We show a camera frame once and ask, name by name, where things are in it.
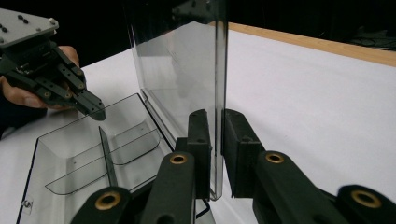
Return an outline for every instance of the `wooden table edge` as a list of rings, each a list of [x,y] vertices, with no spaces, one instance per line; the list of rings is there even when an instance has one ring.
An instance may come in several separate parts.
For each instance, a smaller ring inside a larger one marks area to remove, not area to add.
[[[248,35],[256,35],[293,45],[323,50],[338,55],[364,60],[367,62],[381,63],[384,65],[396,67],[396,52],[394,51],[370,49],[356,45],[344,44],[340,42],[323,40],[303,35],[288,34],[233,22],[229,22],[228,26],[230,30]]]

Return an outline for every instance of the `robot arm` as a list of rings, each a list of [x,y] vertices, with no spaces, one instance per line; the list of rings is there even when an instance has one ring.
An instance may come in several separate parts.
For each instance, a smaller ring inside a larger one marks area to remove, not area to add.
[[[50,41],[58,22],[0,12],[0,74],[9,84],[35,93],[48,105],[72,106],[93,119],[106,119],[101,100],[87,90],[84,72]]]
[[[176,150],[163,158],[155,180],[132,194],[110,186],[96,191],[76,213],[72,224],[195,223],[195,200],[205,199],[207,167],[202,155],[205,113],[190,116],[189,136],[178,138]],[[287,155],[267,151],[245,116],[226,110],[224,159],[235,198],[253,199],[258,223],[395,223],[396,204],[363,186],[350,185],[333,196],[318,189]]]

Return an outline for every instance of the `white surface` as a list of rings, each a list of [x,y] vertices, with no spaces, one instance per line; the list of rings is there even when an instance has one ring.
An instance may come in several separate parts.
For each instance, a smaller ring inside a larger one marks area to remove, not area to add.
[[[319,188],[360,184],[396,202],[396,68],[230,31],[227,108],[267,150],[289,155]],[[83,68],[105,104],[138,92],[132,52]],[[79,116],[49,113],[0,141],[0,223],[15,223],[38,136]],[[257,223],[251,200],[211,202],[217,223]]]

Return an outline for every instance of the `clear plastic container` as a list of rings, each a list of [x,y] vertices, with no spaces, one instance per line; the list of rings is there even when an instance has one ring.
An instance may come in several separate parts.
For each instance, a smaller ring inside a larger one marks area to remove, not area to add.
[[[174,147],[193,111],[207,112],[211,199],[222,192],[228,23],[225,0],[124,1],[142,97]]]
[[[104,121],[84,117],[37,139],[20,223],[69,223],[97,190],[134,191],[155,178],[172,148],[140,96],[106,107],[106,114]]]

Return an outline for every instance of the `human hand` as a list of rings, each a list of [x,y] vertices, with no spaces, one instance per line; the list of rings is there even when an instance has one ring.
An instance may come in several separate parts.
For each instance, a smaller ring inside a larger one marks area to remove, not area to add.
[[[59,49],[72,61],[76,66],[79,66],[78,55],[76,50],[70,46],[59,46]],[[35,94],[23,90],[18,87],[9,85],[5,77],[0,77],[0,91],[11,103],[15,105],[25,105],[33,108],[52,108],[52,109],[66,109],[67,107],[59,105],[46,105]]]

